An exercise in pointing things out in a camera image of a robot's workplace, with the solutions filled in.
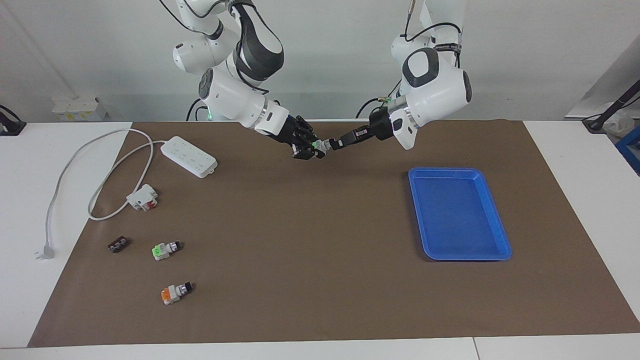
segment brown paper mat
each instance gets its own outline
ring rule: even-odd
[[[357,125],[314,124],[325,138]],[[159,206],[87,223],[30,347],[640,332],[521,122],[434,122],[412,151],[373,139],[313,161],[239,124],[134,127],[179,135],[220,166],[198,179],[158,154],[145,183]],[[143,141],[130,134],[120,154]],[[118,168],[95,214],[122,203],[147,156]],[[413,167],[482,171],[513,257],[430,261]],[[111,254],[120,235],[133,243]],[[154,261],[173,240],[186,246]],[[165,306],[160,291],[186,281],[194,292]]]

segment plastic tray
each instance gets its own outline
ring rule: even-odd
[[[435,260],[502,261],[511,245],[489,186],[474,168],[409,171],[424,252]]]

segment table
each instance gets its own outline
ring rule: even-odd
[[[526,122],[627,302],[640,315],[640,178],[601,135],[579,122]],[[87,219],[86,203],[113,164],[125,133],[95,144],[69,169],[53,222],[56,258],[35,261],[44,242],[44,218],[61,168],[83,143],[131,123],[30,124],[16,138],[0,139],[0,347],[26,345]],[[196,345],[127,345],[55,349],[3,349],[2,358],[188,357],[369,359],[581,359],[636,358],[640,334],[521,338],[322,341]]]

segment white power strip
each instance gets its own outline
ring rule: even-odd
[[[216,158],[179,136],[174,136],[167,141],[160,147],[160,151],[167,158],[199,178],[213,173],[213,170],[218,166]]]

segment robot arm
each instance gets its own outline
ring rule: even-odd
[[[467,0],[424,0],[420,23],[430,30],[400,35],[392,44],[392,56],[402,69],[398,92],[369,116],[369,125],[338,140],[326,140],[320,147],[338,150],[373,136],[379,140],[394,136],[409,150],[420,127],[466,106],[472,97],[469,77],[455,67],[460,64],[466,7]]]
[[[420,13],[424,30],[417,35],[400,35],[392,44],[392,55],[402,69],[398,92],[388,99],[387,106],[370,115],[369,125],[338,140],[324,141],[318,139],[304,119],[290,116],[287,109],[266,98],[266,91],[258,88],[282,68],[284,50],[251,0],[224,1],[226,10],[242,30],[240,37],[224,28],[216,16],[224,8],[212,7],[213,0],[177,2],[179,6],[183,4],[180,14],[187,26],[205,33],[206,46],[203,43],[199,50],[186,43],[174,50],[181,69],[200,74],[205,69],[199,88],[203,102],[244,127],[289,144],[295,158],[322,158],[329,150],[342,149],[374,136],[379,140],[394,136],[408,150],[413,147],[420,127],[442,119],[471,101],[469,78],[459,69],[467,0],[424,0]],[[186,5],[202,11],[217,9],[217,12],[195,16]]]
[[[205,33],[204,39],[184,42],[173,51],[179,68],[203,74],[199,95],[213,111],[244,127],[289,144],[293,156],[322,158],[312,145],[319,140],[301,117],[264,95],[258,86],[282,68],[284,50],[251,0],[177,0],[180,16],[192,30]],[[225,29],[217,14],[229,11],[241,28],[241,35]]]

